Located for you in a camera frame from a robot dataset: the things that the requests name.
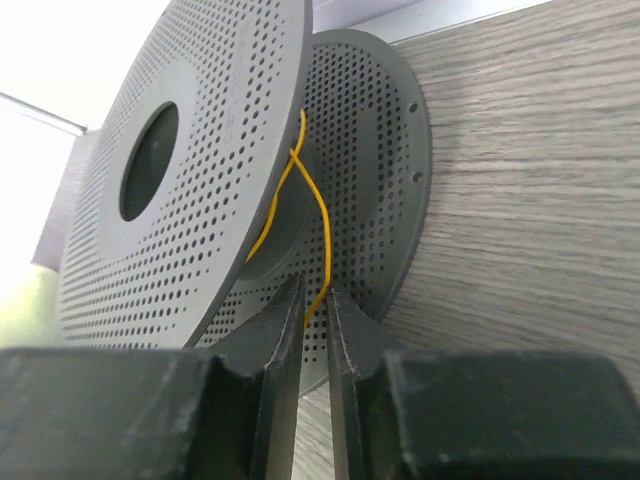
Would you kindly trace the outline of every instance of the perforated disc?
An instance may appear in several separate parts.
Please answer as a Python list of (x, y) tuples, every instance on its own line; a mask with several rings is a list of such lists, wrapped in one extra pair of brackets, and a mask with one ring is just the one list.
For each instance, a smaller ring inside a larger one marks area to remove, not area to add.
[(70, 342), (194, 344), (262, 226), (295, 135), (310, 0), (174, 0), (93, 154), (57, 316)]
[[(303, 162), (331, 215), (333, 278), (381, 321), (409, 268), (431, 177), (428, 116), (404, 60), (369, 34), (313, 37)], [(243, 267), (200, 340), (208, 346), (256, 314), (291, 274), (304, 272), (307, 307), (324, 276), (322, 217), (299, 172), (291, 174), (264, 246)], [(327, 376), (326, 308), (305, 334), (301, 392)]]

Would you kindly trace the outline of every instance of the spool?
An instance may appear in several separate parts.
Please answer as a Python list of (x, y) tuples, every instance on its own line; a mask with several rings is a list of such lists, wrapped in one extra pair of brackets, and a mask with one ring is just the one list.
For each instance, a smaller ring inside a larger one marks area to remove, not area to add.
[[(390, 46), (348, 30), (311, 38), (310, 16), (300, 0), (167, 8), (105, 122), (80, 197), (57, 307), (68, 342), (207, 347), (300, 271), (311, 304), (322, 221), (297, 170), (245, 264), (301, 107), (301, 160), (330, 211), (333, 279), (382, 320), (426, 215), (427, 111)], [(325, 329), (323, 305), (305, 332), (302, 393), (326, 378)]]

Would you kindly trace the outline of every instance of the yellow wire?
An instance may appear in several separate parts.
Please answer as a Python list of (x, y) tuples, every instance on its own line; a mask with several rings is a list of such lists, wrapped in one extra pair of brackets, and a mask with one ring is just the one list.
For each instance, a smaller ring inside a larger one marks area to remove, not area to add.
[(316, 187), (316, 184), (313, 182), (311, 175), (309, 175), (309, 172), (307, 171), (305, 166), (302, 164), (299, 157), (300, 150), (302, 149), (302, 145), (304, 144), (306, 130), (307, 130), (307, 115), (304, 112), (304, 110), (300, 110), (300, 136), (298, 137), (298, 143), (296, 144), (296, 148), (291, 149), (291, 151), (289, 152), (291, 155), (291, 158), (289, 159), (289, 162), (287, 163), (287, 166), (284, 169), (282, 176), (280, 177), (280, 181), (278, 182), (278, 186), (273, 196), (273, 200), (271, 200), (271, 207), (269, 208), (269, 215), (267, 216), (267, 221), (264, 225), (264, 228), (262, 229), (262, 232), (260, 233), (260, 236), (258, 237), (258, 240), (256, 241), (253, 248), (249, 252), (249, 255), (247, 256), (247, 262), (251, 260), (251, 258), (256, 254), (258, 249), (264, 243), (264, 240), (267, 238), (267, 235), (271, 230), (271, 226), (273, 225), (273, 219), (275, 218), (275, 215), (276, 215), (276, 209), (278, 208), (278, 195), (280, 193), (280, 189), (282, 188), (282, 185), (284, 184), (285, 180), (289, 176), (291, 169), (293, 168), (294, 165), (296, 165), (300, 170), (300, 173), (304, 177), (305, 181), (307, 182), (307, 185), (309, 185), (309, 188), (313, 192), (313, 195), (316, 197), (316, 201), (318, 202), (318, 206), (320, 207), (320, 211), (322, 212), (322, 223), (324, 225), (324, 246), (325, 246), (324, 284), (320, 289), (320, 293), (318, 293), (318, 295), (316, 296), (316, 299), (311, 304), (309, 311), (305, 315), (304, 326), (305, 328), (309, 328), (311, 326), (311, 318), (313, 317), (313, 314), (316, 312), (316, 310), (324, 300), (324, 297), (327, 294), (327, 290), (329, 289), (329, 285), (331, 284), (332, 253), (331, 253), (331, 224), (329, 222), (329, 211), (327, 210), (327, 206), (324, 203), (322, 194), (318, 190), (318, 187)]

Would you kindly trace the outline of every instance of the round hole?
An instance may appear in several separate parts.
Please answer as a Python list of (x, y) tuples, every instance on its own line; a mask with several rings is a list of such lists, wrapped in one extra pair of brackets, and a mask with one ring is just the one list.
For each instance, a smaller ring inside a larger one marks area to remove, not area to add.
[(178, 134), (178, 108), (165, 103), (135, 143), (120, 188), (120, 215), (135, 220), (147, 208), (169, 166)]

